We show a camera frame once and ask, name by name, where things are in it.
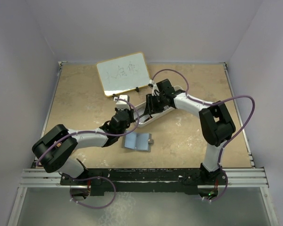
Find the white oblong plastic tray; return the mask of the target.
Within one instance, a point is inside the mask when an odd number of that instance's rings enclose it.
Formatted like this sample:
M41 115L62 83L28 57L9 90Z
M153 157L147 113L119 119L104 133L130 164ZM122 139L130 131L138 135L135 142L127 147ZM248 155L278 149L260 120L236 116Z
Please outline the white oblong plastic tray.
M181 87L174 87L175 90L181 89ZM164 112L161 113L156 113L153 115L145 115L145 107L146 107L146 101L137 105L136 109L137 109L137 113L134 112L133 113L133 118L135 119L135 121L137 122L137 115L139 115L140 119L139 119L139 123L138 123L138 127L144 127L148 124L150 124L151 122L154 122L155 120L161 118L162 116L166 115L167 113L173 111L175 108L169 107L167 110L165 110Z

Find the grey card holder wallet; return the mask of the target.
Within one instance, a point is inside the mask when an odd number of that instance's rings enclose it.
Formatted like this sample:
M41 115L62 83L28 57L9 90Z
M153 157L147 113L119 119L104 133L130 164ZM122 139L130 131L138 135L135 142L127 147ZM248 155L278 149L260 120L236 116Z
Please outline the grey card holder wallet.
M122 148L138 152L150 152L153 145L154 140L150 133L132 132L125 135L122 141Z

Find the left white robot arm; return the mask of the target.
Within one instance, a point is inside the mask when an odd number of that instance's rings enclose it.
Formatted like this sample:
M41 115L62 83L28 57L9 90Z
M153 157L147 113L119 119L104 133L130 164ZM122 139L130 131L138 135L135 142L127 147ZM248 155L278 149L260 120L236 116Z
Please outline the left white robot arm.
M37 166L46 172L60 172L69 175L78 185L87 181L87 169L78 159L72 159L73 151L87 147L108 147L113 145L128 132L135 122L133 110L116 109L111 120L94 130L71 130L58 124L32 146L37 157Z

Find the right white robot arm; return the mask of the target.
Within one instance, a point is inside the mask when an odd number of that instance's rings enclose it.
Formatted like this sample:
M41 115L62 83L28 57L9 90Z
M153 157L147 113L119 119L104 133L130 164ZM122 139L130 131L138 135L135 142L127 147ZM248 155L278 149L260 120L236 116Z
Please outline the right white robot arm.
M221 102L200 100L182 89L175 89L168 79L158 83L151 80L149 86L152 93L146 95L144 115L152 116L163 113L166 108L174 108L199 118L202 135L207 142L202 163L205 170L200 173L200 179L205 184L212 184L217 179L216 171L220 168L223 145L236 131L227 107Z

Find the small whiteboard wooden frame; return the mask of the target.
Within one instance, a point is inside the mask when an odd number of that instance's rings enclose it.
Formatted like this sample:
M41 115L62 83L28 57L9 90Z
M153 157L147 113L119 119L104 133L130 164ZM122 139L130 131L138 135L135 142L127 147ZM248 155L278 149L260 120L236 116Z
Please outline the small whiteboard wooden frame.
M146 87L150 81L142 52L98 62L96 69L107 97Z

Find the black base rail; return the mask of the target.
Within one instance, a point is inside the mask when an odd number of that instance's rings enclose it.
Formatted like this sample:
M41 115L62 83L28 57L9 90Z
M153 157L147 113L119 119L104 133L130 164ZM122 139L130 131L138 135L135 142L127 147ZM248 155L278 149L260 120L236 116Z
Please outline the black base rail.
M90 196L103 196L105 192L184 193L216 197L218 187L226 186L226 173L218 169L207 172L199 168L154 169L100 169L89 168L79 178L58 172L63 186L86 186Z

